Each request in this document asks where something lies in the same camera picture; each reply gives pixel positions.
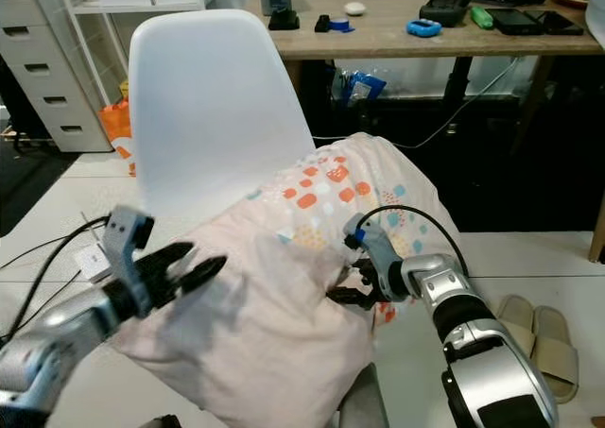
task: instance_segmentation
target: robotic arm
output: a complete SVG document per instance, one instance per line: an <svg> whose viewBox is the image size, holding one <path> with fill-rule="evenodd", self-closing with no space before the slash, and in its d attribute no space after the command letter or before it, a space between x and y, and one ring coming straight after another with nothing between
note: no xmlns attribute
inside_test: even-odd
<svg viewBox="0 0 605 428"><path fill-rule="evenodd" d="M152 227L151 217L116 207L103 235L112 280L46 311L29 332L0 350L0 427L45 426L80 360L123 322L146 317L201 286L227 260L211 258L173 279L168 268L185 261L193 248L191 243L175 243L134 263L132 253L145 247Z"/></svg>
<svg viewBox="0 0 605 428"><path fill-rule="evenodd" d="M356 265L369 295L337 287L328 297L366 309L377 301L422 300L443 345L441 381L458 428L555 427L557 406L542 374L473 290L456 261L442 254L403 260L386 232L357 214L345 226L345 244L370 260Z"/></svg>

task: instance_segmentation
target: white plastic chair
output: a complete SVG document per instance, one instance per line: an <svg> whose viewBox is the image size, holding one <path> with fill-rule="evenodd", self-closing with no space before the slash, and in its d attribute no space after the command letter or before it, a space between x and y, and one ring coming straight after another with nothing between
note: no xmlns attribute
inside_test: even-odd
<svg viewBox="0 0 605 428"><path fill-rule="evenodd" d="M137 179L152 215L218 214L315 148L275 45L248 12L147 20L129 72Z"/></svg>

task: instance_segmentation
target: cable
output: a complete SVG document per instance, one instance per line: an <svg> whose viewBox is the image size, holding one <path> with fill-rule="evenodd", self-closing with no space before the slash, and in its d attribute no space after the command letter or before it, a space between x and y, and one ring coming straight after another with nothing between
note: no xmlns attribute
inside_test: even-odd
<svg viewBox="0 0 605 428"><path fill-rule="evenodd" d="M97 225L97 226L93 227L93 230L95 230L97 228L102 228L102 227L103 227L103 225ZM43 244L39 244L36 247L30 248L28 251L24 251L23 253L21 253L20 255L15 256L14 258L12 258L8 262L4 263L3 265L0 265L0 270L7 268L8 266L12 265L15 261L23 258L24 256L28 255L32 251L36 251L38 248L42 248L44 246L48 246L49 244L52 244L52 243L57 242L57 241L60 241L61 239L65 239L66 237L67 237L67 235L58 237L56 239L51 239L50 241L46 241Z"/></svg>
<svg viewBox="0 0 605 428"><path fill-rule="evenodd" d="M34 283L31 285L31 288L29 288L29 292L27 293L26 300L21 305L21 308L19 309L19 313L17 314L17 317L15 318L15 320L12 323L12 326L10 327L10 330L9 330L9 333L7 336L7 341L10 341L14 337L16 332L19 330L19 325L21 324L21 321L23 320L24 316L26 315L27 308L29 307L31 300L33 299L34 295L36 294L36 290L38 289L38 286L40 285L42 278L44 277L44 274L46 273L46 270L48 270L51 263L57 257L59 252L61 250L63 250L63 248L67 244L69 244L72 241L72 239L77 237L81 232L88 230L90 227L96 225L97 223L100 223L100 222L105 223L108 219L109 218L107 216L102 216L102 217L96 218L95 220L91 220L90 222L86 222L84 225L77 227L75 230L70 232L62 240L62 242L53 250L53 252L48 256L48 258L46 258L46 261L44 261L43 266L38 271L38 275L36 275L36 278L34 279Z"/></svg>
<svg viewBox="0 0 605 428"><path fill-rule="evenodd" d="M418 208L414 208L412 206L406 206L403 204L388 204L385 206L379 206L378 208L372 209L368 213L364 214L363 217L361 217L359 219L359 221L357 222L357 226L355 228L357 230L361 229L361 226L363 225L363 223L366 220L368 220L370 217L372 217L374 214L380 213L382 211L390 211L390 210L395 210L395 209L399 210L399 211L410 211L415 214L421 215L422 217L424 217L425 219L430 221L433 225L435 225L437 227L437 229L439 231L441 231L441 234L443 234L443 236L445 236L445 239L447 239L447 242L450 243L450 246L452 246L452 248L454 249L454 252L456 253L456 256L458 257L458 261L460 261L460 267L462 267L462 273L466 277L469 276L469 268L466 265L464 256L462 256L462 252L460 251L460 248L456 244L456 241L454 241L452 236L450 236L450 234L445 230L445 228L441 225L441 223L439 223L437 220L435 220L432 216L427 214L425 211L421 211Z"/></svg>
<svg viewBox="0 0 605 428"><path fill-rule="evenodd" d="M26 320L24 321L24 323L23 323L23 324L21 324L21 325L20 325L20 326L17 328L16 332L19 332L19 331L20 331L21 329L23 329L23 328L24 328L24 327L25 327L27 324L29 324L29 322L31 322L31 320L32 320L34 317L36 317L36 316L37 316L37 315L38 315L38 314L39 314L39 313L40 313L40 312L41 312L41 311L44 309L44 307L50 303L50 301L51 301L52 299L54 299L56 296L58 296L58 295L61 293L61 291L63 291L63 289L65 289L67 286L69 286L71 283L73 283L73 282L76 280L76 278L78 277L78 275L80 274L80 272L81 272L80 270L79 270L78 272L76 272L76 275L74 275L74 277L72 277L72 278L71 278L70 280L68 280L68 281L67 281L67 282L66 282L66 283L65 283L65 284L64 284L64 285L63 285L61 288L59 288L57 291L55 291L55 292L53 293L53 295L52 295L50 298L48 298L48 299L47 299L47 300L46 300L46 301L45 301L45 302L44 302L44 303L43 303L43 304L42 304L42 305L41 305L41 306L38 308L38 310L36 310L36 311L35 311L35 312L34 312L34 313L33 313L33 314L32 314L32 315L31 315L31 316L28 318L28 319L26 319ZM4 339L5 339L5 338L7 338L8 336L9 336L9 334L4 334L4 335L1 335L1 336L0 336L0 340L4 340Z"/></svg>
<svg viewBox="0 0 605 428"><path fill-rule="evenodd" d="M458 116L458 114L464 110L471 102L477 100L478 98L480 98L482 95L484 95L486 92L488 92L491 87L493 85L495 85L498 81L500 81L500 79L505 76L508 72L510 72L512 70L513 67L515 67L517 65L517 63L519 62L519 58L515 58L511 64L509 64L509 66L507 66L506 69L504 69L500 74L498 74L490 83L488 83L487 85L485 85L485 87L479 91L477 94L475 94L473 97L471 97L469 100L467 100L466 102L464 102L460 107L458 107L458 109L456 111L454 111L454 114L452 114L452 116L449 117L449 119L447 121L445 121L445 123L443 123L441 126L439 126L433 133L431 133L426 139L422 140L421 142L419 142L417 145L401 145L399 143L394 143L392 142L393 145L400 147L402 149L418 149L421 146L426 145L428 142L430 142L433 138L435 138L442 130L444 130L445 128L447 128L450 123L452 121L454 121L454 119L456 118L456 116ZM312 135L311 138L314 138L315 140L343 140L345 138L349 138L348 136L342 135L342 136L336 136L336 137L319 137L319 136L315 136Z"/></svg>

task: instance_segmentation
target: white floor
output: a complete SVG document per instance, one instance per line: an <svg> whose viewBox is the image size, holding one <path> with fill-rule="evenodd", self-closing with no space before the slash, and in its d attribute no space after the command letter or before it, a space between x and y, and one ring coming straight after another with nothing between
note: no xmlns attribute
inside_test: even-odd
<svg viewBox="0 0 605 428"><path fill-rule="evenodd" d="M139 206L136 180L114 154L82 156L48 191L29 215L0 242L0 265L27 248L59 237L87 218L106 214L116 203ZM149 247L195 226L193 218L159 221ZM560 406L562 427L590 427L590 417L605 415L605 265L591 264L586 253L590 232L468 233L462 247L475 287L493 304L516 293L534 304L552 305L567 317L579 350L580 390ZM91 243L83 234L69 249ZM31 253L0 271L0 332L9 327L48 248ZM76 272L70 254L50 268L32 310ZM85 287L75 282L57 298ZM453 427L441 389L445 363L438 338L424 309L409 308L405 316L378 333L376 364L391 426ZM199 411L146 371L109 348L99 348L79 367L65 388L48 426L72 428L135 428L163 414L176 414L183 427L223 426Z"/></svg>

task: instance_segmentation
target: drawer handle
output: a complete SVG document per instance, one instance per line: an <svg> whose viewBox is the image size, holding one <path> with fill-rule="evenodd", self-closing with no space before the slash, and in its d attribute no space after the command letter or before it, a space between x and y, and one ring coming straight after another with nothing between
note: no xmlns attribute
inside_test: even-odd
<svg viewBox="0 0 605 428"><path fill-rule="evenodd" d="M27 26L7 26L6 28L2 28L2 30L4 31L4 34L9 37L9 39L29 39L29 30L27 29Z"/></svg>
<svg viewBox="0 0 605 428"><path fill-rule="evenodd" d="M43 99L44 102L53 107L65 107L67 105L67 99L62 95L50 95L48 97L43 97Z"/></svg>
<svg viewBox="0 0 605 428"><path fill-rule="evenodd" d="M82 133L82 126L61 126L60 129L65 133Z"/></svg>
<svg viewBox="0 0 605 428"><path fill-rule="evenodd" d="M25 64L26 70L35 76L49 76L48 64Z"/></svg>

